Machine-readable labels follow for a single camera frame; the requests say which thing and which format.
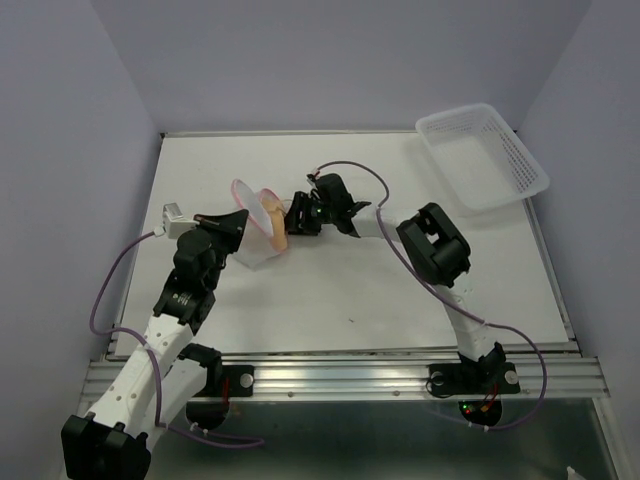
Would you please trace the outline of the beige bra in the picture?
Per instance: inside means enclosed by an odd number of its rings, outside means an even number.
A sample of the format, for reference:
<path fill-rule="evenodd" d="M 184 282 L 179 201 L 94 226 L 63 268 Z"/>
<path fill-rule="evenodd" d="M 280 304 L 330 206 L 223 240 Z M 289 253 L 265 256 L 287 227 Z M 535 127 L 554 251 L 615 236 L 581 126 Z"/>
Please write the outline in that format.
<path fill-rule="evenodd" d="M 269 215 L 273 235 L 270 238 L 270 244 L 273 249 L 278 252 L 284 252 L 288 247 L 288 238 L 285 229 L 285 209 L 280 200 L 263 197 L 261 205 Z"/>

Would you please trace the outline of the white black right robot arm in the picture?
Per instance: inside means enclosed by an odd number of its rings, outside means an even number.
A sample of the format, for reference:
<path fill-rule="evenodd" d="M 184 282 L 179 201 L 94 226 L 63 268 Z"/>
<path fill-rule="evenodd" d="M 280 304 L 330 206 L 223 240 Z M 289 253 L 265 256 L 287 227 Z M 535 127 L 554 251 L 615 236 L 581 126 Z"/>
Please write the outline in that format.
<path fill-rule="evenodd" d="M 354 200 L 335 173 L 310 175 L 308 181 L 308 192 L 293 195 L 284 220 L 286 232 L 317 236 L 323 226 L 333 225 L 354 238 L 385 240 L 409 272 L 445 305 L 463 384 L 472 390 L 491 384 L 505 362 L 504 350 L 487 323 L 466 310 L 471 248 L 442 207 L 431 202 L 405 214 L 385 208 L 387 197 L 376 205 Z"/>

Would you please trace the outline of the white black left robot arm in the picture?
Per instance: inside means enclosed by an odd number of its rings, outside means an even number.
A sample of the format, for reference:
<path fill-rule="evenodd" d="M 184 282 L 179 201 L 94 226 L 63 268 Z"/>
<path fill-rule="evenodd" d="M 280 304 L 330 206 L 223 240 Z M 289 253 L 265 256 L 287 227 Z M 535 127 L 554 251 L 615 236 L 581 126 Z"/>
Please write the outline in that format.
<path fill-rule="evenodd" d="M 145 236 L 175 241 L 172 270 L 145 331 L 116 328 L 138 343 L 119 374 L 84 415 L 66 420 L 61 441 L 68 478 L 144 478 L 154 443 L 181 406 L 221 386 L 219 353 L 193 339 L 248 219 L 245 209 L 186 218 L 176 204 L 164 206 L 161 224 Z"/>

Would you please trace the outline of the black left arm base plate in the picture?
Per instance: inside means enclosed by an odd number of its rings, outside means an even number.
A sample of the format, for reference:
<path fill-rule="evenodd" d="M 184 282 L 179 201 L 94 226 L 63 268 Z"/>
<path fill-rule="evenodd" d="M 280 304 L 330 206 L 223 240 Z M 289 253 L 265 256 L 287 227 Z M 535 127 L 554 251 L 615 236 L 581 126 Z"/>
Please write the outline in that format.
<path fill-rule="evenodd" d="M 196 398 L 248 398 L 253 396 L 255 367 L 250 364 L 219 364 L 207 369 L 205 386 Z"/>

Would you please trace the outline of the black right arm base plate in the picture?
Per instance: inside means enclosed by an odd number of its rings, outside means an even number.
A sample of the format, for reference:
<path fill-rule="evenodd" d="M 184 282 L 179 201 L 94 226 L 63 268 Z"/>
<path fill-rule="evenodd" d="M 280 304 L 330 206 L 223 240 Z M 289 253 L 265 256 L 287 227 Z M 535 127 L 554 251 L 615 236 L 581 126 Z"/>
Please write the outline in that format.
<path fill-rule="evenodd" d="M 515 374 L 515 366 L 510 362 L 491 371 L 463 363 L 435 363 L 430 364 L 428 370 L 428 389 L 438 398 L 483 396 L 493 393 L 494 388 L 497 388 L 498 394 L 513 395 L 521 392 L 518 380 L 514 383 L 507 381 L 506 375 L 509 372 Z"/>

